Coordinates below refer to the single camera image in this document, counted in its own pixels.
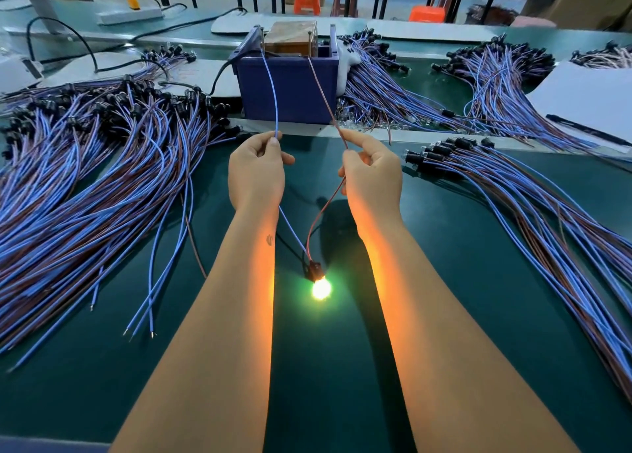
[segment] hand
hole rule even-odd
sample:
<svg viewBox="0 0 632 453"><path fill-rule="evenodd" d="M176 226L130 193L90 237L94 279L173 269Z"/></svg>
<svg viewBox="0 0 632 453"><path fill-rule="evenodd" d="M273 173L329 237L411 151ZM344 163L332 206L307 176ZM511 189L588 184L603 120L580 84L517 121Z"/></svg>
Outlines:
<svg viewBox="0 0 632 453"><path fill-rule="evenodd" d="M243 207L268 210L279 207L285 188L283 164L294 156L281 152L274 132L250 137L231 154L228 162L228 194L235 210Z"/></svg>
<svg viewBox="0 0 632 453"><path fill-rule="evenodd" d="M361 152L345 150L343 166L338 170L340 177L346 176L342 194L349 199L359 235L384 222L402 222L399 157L370 135L349 129L341 129L341 132L346 141L363 149Z"/></svg>

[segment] light bulb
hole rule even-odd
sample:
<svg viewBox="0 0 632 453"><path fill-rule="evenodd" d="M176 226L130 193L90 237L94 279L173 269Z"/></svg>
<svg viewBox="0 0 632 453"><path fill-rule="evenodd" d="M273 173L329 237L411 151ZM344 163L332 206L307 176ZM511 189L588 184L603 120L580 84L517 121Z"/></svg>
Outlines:
<svg viewBox="0 0 632 453"><path fill-rule="evenodd" d="M320 280L316 280L312 287L312 296L316 300L324 300L331 293L331 284L329 281L322 277Z"/></svg>

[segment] green tabletop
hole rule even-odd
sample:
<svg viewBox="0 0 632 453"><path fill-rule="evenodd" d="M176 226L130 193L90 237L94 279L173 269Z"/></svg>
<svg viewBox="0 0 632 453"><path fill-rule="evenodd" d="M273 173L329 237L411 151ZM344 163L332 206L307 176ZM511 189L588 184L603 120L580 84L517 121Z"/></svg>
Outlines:
<svg viewBox="0 0 632 453"><path fill-rule="evenodd" d="M103 29L139 34L176 23L167 19L140 27L97 27L90 16L78 17L97 9L89 4L55 1L60 18L80 23L83 32ZM188 10L177 21L211 14ZM0 22L24 26L33 16L29 10L2 13ZM575 49L602 47L611 38L632 39L600 32L495 29L499 34L507 31L510 42L547 47L562 59ZM210 34L208 24L178 31L177 37L218 38ZM38 43L46 52L60 55L59 43L42 38ZM392 50L423 56L443 55L456 48L454 44L391 42ZM209 48L201 57L225 58L228 50L226 46ZM471 95L469 87L429 73L435 61L407 61L412 73L399 81L451 109L462 109ZM304 238L339 181L336 169L343 146L339 139L312 137L287 136L282 143L297 159L296 165L286 169L282 206ZM392 146L397 153L405 148L416 146L397 142ZM194 173L193 228L207 270L233 215L226 185L231 149L210 149ZM557 182L597 220L632 238L628 174L591 157L511 154ZM403 217L433 266L582 451L632 451L632 408L562 301L521 256L493 214L451 186L418 178L405 169ZM167 263L178 226L174 212L161 240L157 267ZM265 450L410 450L410 429L368 257L344 198L327 209L312 239L315 258L323 261L334 286L332 296L323 302L311 297L298 249L287 226L279 224ZM0 375L0 435L112 441L203 283L186 243L157 307L158 336L150 339L145 329L131 342L129 336L122 337L146 295L150 241L102 285L94 312L83 308L24 367ZM0 358L0 370L11 367L33 341Z"/></svg>

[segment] person's left arm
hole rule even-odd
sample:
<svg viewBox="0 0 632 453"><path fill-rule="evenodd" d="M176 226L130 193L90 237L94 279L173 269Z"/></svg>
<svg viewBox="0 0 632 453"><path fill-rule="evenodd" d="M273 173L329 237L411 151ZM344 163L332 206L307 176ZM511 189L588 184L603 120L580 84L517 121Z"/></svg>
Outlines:
<svg viewBox="0 0 632 453"><path fill-rule="evenodd" d="M200 294L111 452L260 452L268 409L274 238L285 187L274 132L231 156L233 221Z"/></svg>

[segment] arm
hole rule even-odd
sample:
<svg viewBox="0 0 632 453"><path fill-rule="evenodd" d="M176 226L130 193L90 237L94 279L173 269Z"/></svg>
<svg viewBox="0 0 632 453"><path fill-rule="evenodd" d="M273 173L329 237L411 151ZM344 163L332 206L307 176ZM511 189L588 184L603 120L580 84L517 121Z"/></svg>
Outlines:
<svg viewBox="0 0 632 453"><path fill-rule="evenodd" d="M419 451L577 451L408 233L399 158L368 135L343 133L364 149L344 153L343 193L367 247Z"/></svg>
<svg viewBox="0 0 632 453"><path fill-rule="evenodd" d="M231 156L233 222L111 452L260 452L268 409L274 234L285 177L274 133Z"/></svg>

